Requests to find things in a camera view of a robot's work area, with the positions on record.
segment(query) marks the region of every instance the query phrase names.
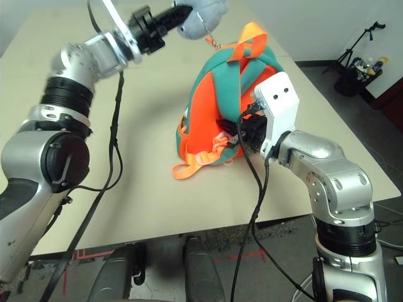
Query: orange strap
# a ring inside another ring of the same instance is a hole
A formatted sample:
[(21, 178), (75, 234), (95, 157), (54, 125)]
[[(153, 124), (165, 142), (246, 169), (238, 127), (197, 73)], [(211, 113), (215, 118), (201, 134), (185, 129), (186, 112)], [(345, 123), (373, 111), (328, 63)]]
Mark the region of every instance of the orange strap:
[(228, 62), (237, 61), (244, 56), (246, 42), (252, 40), (251, 54), (246, 58), (252, 59), (259, 57), (267, 44), (268, 34), (262, 30), (255, 22), (248, 23), (239, 37), (238, 43), (234, 49), (234, 53)]
[(173, 176), (176, 179), (185, 179), (192, 176), (204, 165), (209, 165), (216, 160), (220, 159), (221, 153), (227, 146), (227, 142), (230, 137), (224, 132), (221, 132), (215, 138), (213, 138), (213, 149), (211, 152), (202, 151), (197, 154), (188, 153), (188, 149), (185, 150), (184, 162), (175, 165), (172, 168)]

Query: plush toy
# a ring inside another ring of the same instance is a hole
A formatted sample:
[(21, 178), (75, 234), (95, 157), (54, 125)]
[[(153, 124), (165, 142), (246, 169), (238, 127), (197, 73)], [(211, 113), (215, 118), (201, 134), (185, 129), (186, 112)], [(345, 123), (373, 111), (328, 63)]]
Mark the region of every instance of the plush toy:
[(193, 8), (185, 22), (178, 26), (179, 34), (190, 40), (203, 38), (207, 29), (213, 31), (228, 11), (227, 0), (175, 0), (174, 3)]

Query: silver robotic arm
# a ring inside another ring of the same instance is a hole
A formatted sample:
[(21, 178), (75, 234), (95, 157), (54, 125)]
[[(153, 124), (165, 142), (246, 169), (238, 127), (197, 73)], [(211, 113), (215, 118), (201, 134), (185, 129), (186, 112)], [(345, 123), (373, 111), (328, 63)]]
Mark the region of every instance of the silver robotic arm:
[(317, 301), (386, 301), (372, 186), (365, 172), (346, 159), (338, 144), (302, 131), (283, 139), (278, 161), (308, 188), (317, 223)]
[(253, 135), (260, 137), (260, 143), (252, 145), (264, 158), (278, 159), (309, 192), (317, 224), (318, 257), (312, 276), (315, 299), (385, 302), (382, 250), (375, 237), (368, 176), (346, 159), (338, 144), (295, 130), (299, 98), (285, 72), (257, 85), (254, 99), (250, 110), (262, 111), (267, 123), (264, 134)]
[(85, 139), (91, 134), (94, 84), (163, 47), (163, 36), (192, 11), (190, 6), (175, 6), (152, 16), (146, 6), (126, 25), (110, 0), (103, 4), (114, 30), (62, 49), (52, 61), (40, 104), (1, 154), (8, 186), (0, 194), (0, 282), (13, 280), (52, 215), (67, 202), (69, 190), (89, 172)]

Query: table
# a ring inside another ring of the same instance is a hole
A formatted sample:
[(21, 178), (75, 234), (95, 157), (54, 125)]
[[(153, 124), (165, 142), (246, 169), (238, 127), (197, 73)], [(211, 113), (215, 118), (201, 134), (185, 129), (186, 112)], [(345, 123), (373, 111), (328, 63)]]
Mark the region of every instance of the table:
[[(166, 1), (150, 2), (162, 11)], [(138, 4), (119, 6), (125, 20)], [(244, 24), (257, 20), (241, 0), (230, 1), (215, 38), (220, 43), (237, 39)], [(30, 15), (2, 58), (0, 102), (0, 148), (2, 149), (28, 110), (39, 102), (50, 58), (68, 41), (93, 35), (83, 7), (50, 9)], [(338, 142), (347, 158), (359, 164), (373, 184), (373, 200), (393, 198), (400, 192), (378, 166), (327, 100), (310, 83), (293, 60), (271, 37), (269, 44), (288, 72), (300, 96), (297, 126), (303, 131)], [(249, 221), (258, 190), (246, 163), (205, 167), (192, 178), (177, 181), (171, 175), (181, 162), (175, 131), (188, 102), (193, 81), (213, 48), (203, 41), (186, 41), (172, 32), (165, 49), (144, 57), (141, 65), (125, 71), (125, 87), (118, 139), (124, 160), (121, 182), (108, 191), (78, 248), (88, 248), (177, 233), (240, 225)], [(96, 85), (88, 138), (91, 154), (84, 185), (101, 187), (108, 170), (108, 137), (117, 76)], [(261, 176), (263, 161), (252, 158)], [(0, 176), (0, 189), (6, 180)], [(60, 252), (87, 213), (95, 193), (74, 191), (72, 204), (64, 207), (53, 228), (39, 242), (34, 254)], [(290, 171), (273, 164), (268, 192), (258, 221), (311, 213), (305, 185)]]

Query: backpack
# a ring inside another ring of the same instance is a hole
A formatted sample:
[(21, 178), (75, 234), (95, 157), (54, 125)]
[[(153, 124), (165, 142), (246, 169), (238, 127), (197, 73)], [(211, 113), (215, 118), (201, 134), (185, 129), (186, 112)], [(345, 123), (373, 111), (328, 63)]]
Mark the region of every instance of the backpack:
[(236, 123), (253, 103), (254, 87), (283, 71), (266, 46), (267, 39), (268, 34), (255, 22), (248, 23), (237, 43), (219, 48), (202, 68), (176, 130), (176, 147), (184, 160), (173, 167), (176, 179), (190, 177), (204, 165), (219, 165), (243, 155), (239, 146), (227, 147), (232, 137), (217, 120)]

